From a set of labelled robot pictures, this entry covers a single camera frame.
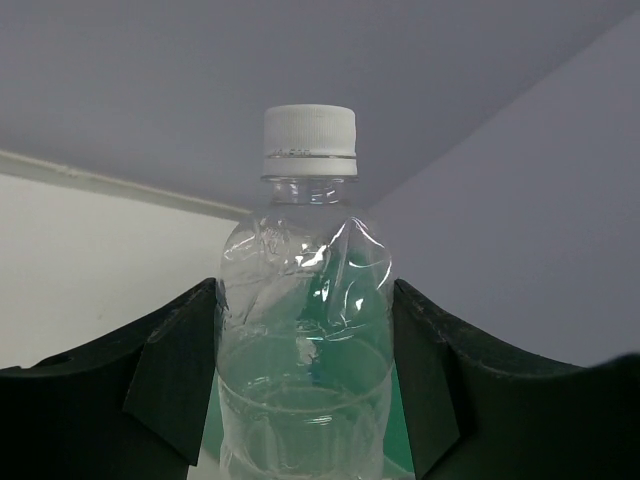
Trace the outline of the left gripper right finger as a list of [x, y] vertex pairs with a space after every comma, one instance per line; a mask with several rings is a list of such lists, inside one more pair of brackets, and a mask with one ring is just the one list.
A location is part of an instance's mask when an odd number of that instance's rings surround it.
[[510, 345], [408, 282], [394, 351], [419, 479], [635, 479], [639, 357], [579, 367]]

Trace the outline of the clear bottle green-white label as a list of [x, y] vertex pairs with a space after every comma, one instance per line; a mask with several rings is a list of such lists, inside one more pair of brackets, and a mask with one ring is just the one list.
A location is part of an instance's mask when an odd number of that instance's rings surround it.
[[230, 234], [217, 281], [226, 479], [378, 479], [391, 405], [392, 259], [349, 203], [356, 117], [264, 116], [269, 204]]

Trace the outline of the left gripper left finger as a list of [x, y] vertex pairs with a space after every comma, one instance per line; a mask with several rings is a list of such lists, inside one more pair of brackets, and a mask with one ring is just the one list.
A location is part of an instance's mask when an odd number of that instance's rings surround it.
[[1, 371], [4, 479], [184, 479], [215, 371], [216, 282], [30, 368]]

